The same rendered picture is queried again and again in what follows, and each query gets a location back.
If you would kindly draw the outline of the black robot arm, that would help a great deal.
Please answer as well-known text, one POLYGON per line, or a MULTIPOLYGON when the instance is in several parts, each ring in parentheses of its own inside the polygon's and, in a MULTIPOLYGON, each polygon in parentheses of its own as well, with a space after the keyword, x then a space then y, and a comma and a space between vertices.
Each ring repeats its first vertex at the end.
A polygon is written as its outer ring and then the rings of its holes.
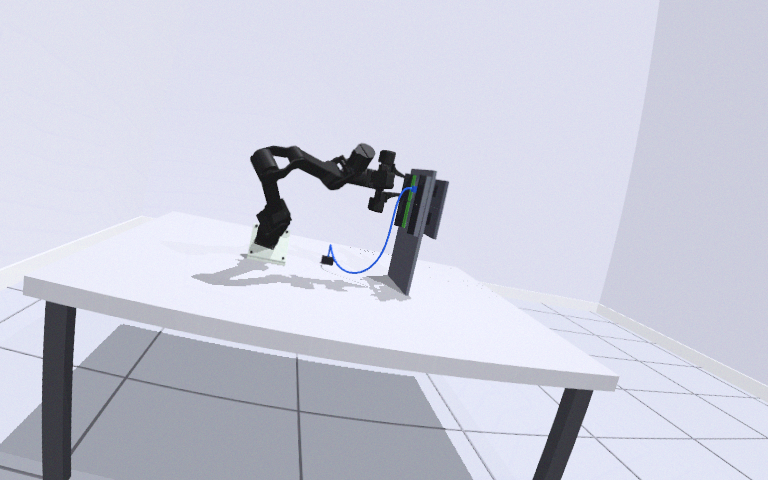
MULTIPOLYGON (((318 178, 329 190, 337 190, 346 183, 360 185, 364 171, 374 156, 375 150, 366 143, 357 144, 349 158, 341 155, 325 162, 296 145, 286 148, 269 146, 256 150, 250 161, 262 185, 267 205, 256 215, 260 224, 254 244, 274 250, 292 221, 284 199, 280 198, 277 180, 285 178, 292 170, 299 168, 318 178), (273 156, 287 158, 290 163, 279 169, 273 156), (338 168, 339 163, 341 170, 338 168)), ((378 171, 372 171, 371 175, 373 181, 369 182, 369 187, 379 191, 394 187, 395 173, 391 172, 391 166, 379 164, 378 171)))

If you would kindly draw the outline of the blue cable plug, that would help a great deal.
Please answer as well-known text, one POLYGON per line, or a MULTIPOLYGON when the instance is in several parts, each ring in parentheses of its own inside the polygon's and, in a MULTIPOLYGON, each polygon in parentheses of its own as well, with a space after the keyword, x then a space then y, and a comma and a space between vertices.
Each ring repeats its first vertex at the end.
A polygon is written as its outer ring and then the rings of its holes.
POLYGON ((386 248, 386 245, 387 245, 387 242, 388 242, 388 239, 389 239, 390 233, 391 233, 391 229, 392 229, 392 225, 393 225, 393 221, 394 221, 394 217, 395 217, 396 209, 397 209, 397 206, 398 206, 399 200, 400 200, 400 198, 401 198, 401 196, 402 196, 403 192, 404 192, 405 190, 407 190, 407 189, 411 189, 411 192, 416 192, 416 191, 417 191, 417 187, 418 187, 418 186, 413 186, 413 185, 412 185, 412 188, 411 188, 411 187, 407 187, 407 188, 404 188, 404 189, 402 190, 402 192, 400 193, 400 195, 399 195, 399 197, 398 197, 398 200, 397 200, 397 202, 396 202, 396 205, 395 205, 395 209, 394 209, 394 212, 393 212, 393 216, 392 216, 392 220, 391 220, 391 225, 390 225, 390 229, 389 229, 389 232, 388 232, 388 236, 387 236, 387 239, 386 239, 385 245, 384 245, 384 247, 383 247, 383 249, 382 249, 382 251, 381 251, 381 253, 380 253, 379 257, 376 259, 376 261, 375 261, 375 262, 374 262, 374 263, 373 263, 371 266, 369 266, 369 267, 368 267, 368 268, 366 268, 365 270, 362 270, 362 271, 359 271, 359 272, 349 272, 349 271, 346 271, 346 270, 344 270, 344 269, 343 269, 343 268, 341 268, 341 267, 338 265, 338 263, 336 262, 336 260, 335 260, 335 258, 334 258, 334 255, 333 255, 333 252, 332 252, 332 246, 331 246, 331 244, 329 245, 329 249, 328 249, 328 255, 327 255, 327 257, 329 257, 329 254, 330 254, 330 251, 331 251, 331 255, 332 255, 332 258, 333 258, 333 260, 334 260, 335 264, 336 264, 336 265, 337 265, 337 266, 338 266, 338 267, 339 267, 339 268, 340 268, 342 271, 344 271, 344 272, 346 272, 346 273, 349 273, 349 274, 359 274, 359 273, 363 273, 363 272, 365 272, 365 271, 369 270, 371 267, 373 267, 373 266, 374 266, 374 265, 377 263, 377 261, 380 259, 380 257, 382 256, 382 254, 383 254, 383 252, 384 252, 384 250, 385 250, 385 248, 386 248))

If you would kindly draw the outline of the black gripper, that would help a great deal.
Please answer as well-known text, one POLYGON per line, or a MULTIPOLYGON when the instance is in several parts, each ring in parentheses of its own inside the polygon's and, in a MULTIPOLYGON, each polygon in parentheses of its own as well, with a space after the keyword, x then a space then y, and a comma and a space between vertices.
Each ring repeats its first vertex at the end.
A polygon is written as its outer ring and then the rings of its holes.
MULTIPOLYGON (((403 173, 399 172, 395 168, 395 166, 396 166, 394 164, 395 157, 396 157, 396 152, 389 151, 389 150, 381 150, 378 162, 383 164, 383 165, 391 166, 391 172, 394 172, 395 175, 397 175, 397 176, 400 176, 400 177, 408 179, 409 177, 407 177, 403 173)), ((363 187, 371 188, 371 187, 369 187, 369 182, 373 181, 373 175, 371 175, 372 171, 376 171, 376 170, 372 170, 372 169, 368 169, 367 168, 366 171, 364 171, 363 180, 362 180, 361 184, 358 185, 358 186, 363 186, 363 187)), ((384 208, 384 204, 387 202, 387 200, 389 198, 397 197, 399 195, 400 195, 400 193, 396 193, 396 192, 386 192, 386 191, 375 190, 374 197, 370 197, 369 198, 369 203, 368 203, 368 207, 367 208, 369 210, 371 210, 371 211, 382 213, 383 212, 383 208, 384 208)))

